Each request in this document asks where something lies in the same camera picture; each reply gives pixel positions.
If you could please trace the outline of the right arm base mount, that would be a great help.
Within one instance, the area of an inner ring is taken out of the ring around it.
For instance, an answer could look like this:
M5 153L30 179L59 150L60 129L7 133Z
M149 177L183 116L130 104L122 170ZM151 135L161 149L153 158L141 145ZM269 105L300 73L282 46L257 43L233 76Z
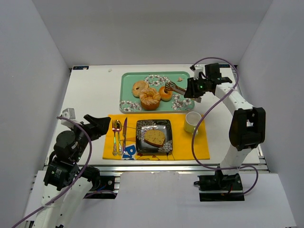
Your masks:
M200 202L244 201L240 175L224 175L215 171L213 175L200 175L194 186L199 188Z

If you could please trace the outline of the metal serving tongs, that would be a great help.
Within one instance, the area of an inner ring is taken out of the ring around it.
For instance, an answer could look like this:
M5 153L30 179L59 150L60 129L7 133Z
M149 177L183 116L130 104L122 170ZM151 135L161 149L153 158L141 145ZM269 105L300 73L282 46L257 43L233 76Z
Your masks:
M166 91L173 91L180 95L183 95L184 98L189 98L194 100L197 103L201 103L201 98L196 97L190 90L183 89L179 86L177 86L174 82L169 81L165 83L165 90Z

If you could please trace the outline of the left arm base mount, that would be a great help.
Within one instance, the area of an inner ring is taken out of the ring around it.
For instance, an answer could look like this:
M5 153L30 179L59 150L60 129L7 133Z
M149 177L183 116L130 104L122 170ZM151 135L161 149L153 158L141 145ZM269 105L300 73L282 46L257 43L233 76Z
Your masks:
M92 183L92 188L84 196L85 199L114 200L116 198L118 177L93 166L87 166L81 177Z

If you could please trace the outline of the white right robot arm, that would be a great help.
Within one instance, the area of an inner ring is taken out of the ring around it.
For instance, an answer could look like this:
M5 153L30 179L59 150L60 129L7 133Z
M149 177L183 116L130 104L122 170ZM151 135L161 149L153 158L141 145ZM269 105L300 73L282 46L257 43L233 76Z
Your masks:
M237 83L223 77L219 64L208 64L204 70L191 66L194 77L187 80L185 98L201 98L205 93L215 95L232 114L229 129L230 147L218 166L224 177L238 174L247 155L265 140L266 111L254 107L237 91Z

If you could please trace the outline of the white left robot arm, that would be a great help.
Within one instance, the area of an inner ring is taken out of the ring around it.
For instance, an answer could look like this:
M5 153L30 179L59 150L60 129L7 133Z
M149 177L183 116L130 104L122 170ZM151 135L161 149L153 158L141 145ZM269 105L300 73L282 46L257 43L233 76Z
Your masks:
M83 123L63 114L59 119L68 130L58 134L50 154L35 228L66 228L84 196L103 187L97 168L88 164L79 168L77 163L94 140L107 134L111 118L86 114Z

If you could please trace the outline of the brown bread loaf slice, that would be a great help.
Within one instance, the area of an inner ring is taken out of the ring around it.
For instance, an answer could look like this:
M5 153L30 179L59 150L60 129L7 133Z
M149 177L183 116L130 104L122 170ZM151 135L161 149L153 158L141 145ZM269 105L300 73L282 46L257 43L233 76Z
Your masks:
M144 134L144 141L156 147L162 147L165 143L165 134L160 130L148 130Z

